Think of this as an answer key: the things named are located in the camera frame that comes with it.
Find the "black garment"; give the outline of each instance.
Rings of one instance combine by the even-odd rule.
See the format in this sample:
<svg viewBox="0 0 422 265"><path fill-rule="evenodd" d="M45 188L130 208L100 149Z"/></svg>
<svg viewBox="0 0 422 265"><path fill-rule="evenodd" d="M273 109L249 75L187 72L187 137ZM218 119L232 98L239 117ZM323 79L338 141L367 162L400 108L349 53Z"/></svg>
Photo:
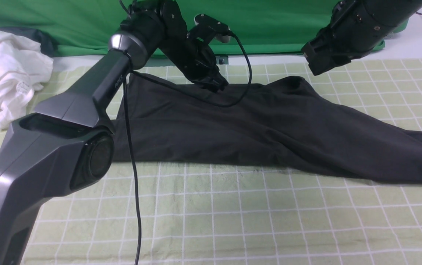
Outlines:
<svg viewBox="0 0 422 265"><path fill-rule="evenodd" d="M57 44L50 35L41 30L25 27L0 27L0 31L27 37L30 40L39 42L41 44L41 53L49 57L54 57Z"/></svg>
<svg viewBox="0 0 422 265"><path fill-rule="evenodd" d="M218 95L194 85L177 87L227 103L246 84L231 84ZM227 109L140 77L132 76L128 89L137 161L284 166L326 176L422 183L421 131L333 104L301 77L253 84L240 104ZM130 161L122 105L114 122L114 160Z"/></svg>

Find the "gray robot arm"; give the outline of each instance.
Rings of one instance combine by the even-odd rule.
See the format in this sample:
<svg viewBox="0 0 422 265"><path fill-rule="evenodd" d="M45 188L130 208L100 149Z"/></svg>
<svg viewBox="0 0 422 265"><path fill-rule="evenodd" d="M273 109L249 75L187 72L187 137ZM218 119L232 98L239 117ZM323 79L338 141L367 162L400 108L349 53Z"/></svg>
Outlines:
<svg viewBox="0 0 422 265"><path fill-rule="evenodd" d="M127 74L142 68L155 50L203 89L217 92L228 84L208 42L196 38L225 34L225 24L202 15L206 23L188 32L174 0L146 0L130 10L97 64L66 92L11 123L0 148L0 265L21 263L43 203L106 174L115 133L106 108Z"/></svg>

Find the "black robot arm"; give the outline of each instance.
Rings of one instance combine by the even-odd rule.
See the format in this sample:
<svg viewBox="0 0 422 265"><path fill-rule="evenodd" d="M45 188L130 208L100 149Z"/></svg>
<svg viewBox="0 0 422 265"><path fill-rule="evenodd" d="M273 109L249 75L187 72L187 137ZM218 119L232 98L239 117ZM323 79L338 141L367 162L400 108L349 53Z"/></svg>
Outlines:
<svg viewBox="0 0 422 265"><path fill-rule="evenodd" d="M129 10L97 64L11 123L0 148L0 265L21 263L43 203L105 176L115 133L106 108L127 74L144 67L155 50L201 88L217 92L228 84L207 38L226 35L226 25L202 15L206 20L188 32L174 0L146 0Z"/></svg>
<svg viewBox="0 0 422 265"><path fill-rule="evenodd" d="M342 0L329 25L301 51L312 73L322 74L370 54L421 7L422 0Z"/></svg>

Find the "white cloth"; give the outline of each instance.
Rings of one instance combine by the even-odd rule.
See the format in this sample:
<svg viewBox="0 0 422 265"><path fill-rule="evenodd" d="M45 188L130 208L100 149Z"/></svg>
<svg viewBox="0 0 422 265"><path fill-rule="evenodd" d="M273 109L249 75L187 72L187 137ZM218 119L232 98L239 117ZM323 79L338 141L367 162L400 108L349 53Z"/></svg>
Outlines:
<svg viewBox="0 0 422 265"><path fill-rule="evenodd" d="M53 59L41 53L41 44L0 31L0 129L26 115L34 91L51 78Z"/></svg>

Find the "green backdrop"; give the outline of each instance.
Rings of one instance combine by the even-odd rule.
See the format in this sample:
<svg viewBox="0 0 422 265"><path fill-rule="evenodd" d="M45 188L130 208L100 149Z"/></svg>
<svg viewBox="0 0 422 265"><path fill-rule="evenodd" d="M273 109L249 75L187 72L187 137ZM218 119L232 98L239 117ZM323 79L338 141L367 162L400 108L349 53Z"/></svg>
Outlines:
<svg viewBox="0 0 422 265"><path fill-rule="evenodd" d="M189 28L206 13L228 24L248 53L299 52L330 21L337 0L177 0ZM125 12L117 0L0 0L0 27L32 27L59 44L58 56L105 54ZM216 54L241 54L233 40ZM382 49L381 42L377 49Z"/></svg>

